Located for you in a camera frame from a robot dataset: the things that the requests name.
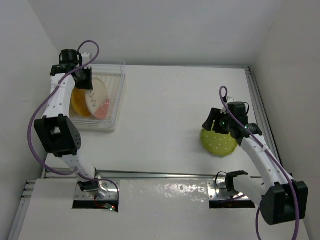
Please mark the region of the green dotted plate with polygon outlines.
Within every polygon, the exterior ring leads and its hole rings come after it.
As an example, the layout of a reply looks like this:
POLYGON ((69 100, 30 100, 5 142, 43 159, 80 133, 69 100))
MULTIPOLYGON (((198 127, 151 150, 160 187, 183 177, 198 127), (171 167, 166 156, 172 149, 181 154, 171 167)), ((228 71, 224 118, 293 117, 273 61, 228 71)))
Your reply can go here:
POLYGON ((236 140, 230 134, 220 134, 205 129, 200 132, 200 141, 205 150, 218 157, 231 155, 238 147, 236 140))

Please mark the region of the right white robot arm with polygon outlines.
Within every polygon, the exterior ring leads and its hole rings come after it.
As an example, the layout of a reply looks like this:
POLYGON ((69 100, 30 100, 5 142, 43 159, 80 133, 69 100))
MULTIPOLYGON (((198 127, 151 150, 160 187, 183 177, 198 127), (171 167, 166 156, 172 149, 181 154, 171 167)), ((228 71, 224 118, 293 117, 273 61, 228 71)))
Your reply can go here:
POLYGON ((229 102, 227 109, 212 108, 202 128, 230 135, 249 156, 264 183, 254 184, 246 171, 238 170, 226 174, 224 190, 247 196, 270 226, 305 218, 307 185, 296 181, 275 159, 258 125, 248 122, 244 102, 229 102))

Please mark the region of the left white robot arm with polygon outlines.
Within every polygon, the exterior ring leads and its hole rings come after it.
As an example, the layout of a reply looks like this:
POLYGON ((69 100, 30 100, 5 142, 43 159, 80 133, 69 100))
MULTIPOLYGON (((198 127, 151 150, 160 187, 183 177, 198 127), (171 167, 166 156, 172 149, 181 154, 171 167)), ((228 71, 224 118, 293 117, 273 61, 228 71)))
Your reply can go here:
POLYGON ((70 103, 74 89, 92 90, 92 69, 83 63, 82 55, 75 49, 64 49, 59 64, 50 72, 51 92, 46 109, 33 123, 44 150, 61 159, 76 175, 80 190, 91 198, 102 191, 96 169, 80 152, 81 134, 70 120, 70 103))

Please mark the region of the white pink floral plate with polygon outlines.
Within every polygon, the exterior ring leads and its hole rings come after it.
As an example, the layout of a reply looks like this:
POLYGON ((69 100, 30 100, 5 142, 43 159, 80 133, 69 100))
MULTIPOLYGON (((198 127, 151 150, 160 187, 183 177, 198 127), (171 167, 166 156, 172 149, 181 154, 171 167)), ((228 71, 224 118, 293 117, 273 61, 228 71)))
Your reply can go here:
POLYGON ((104 120, 109 111, 110 98, 103 81, 97 77, 92 79, 92 90, 85 91, 86 106, 93 117, 104 120))

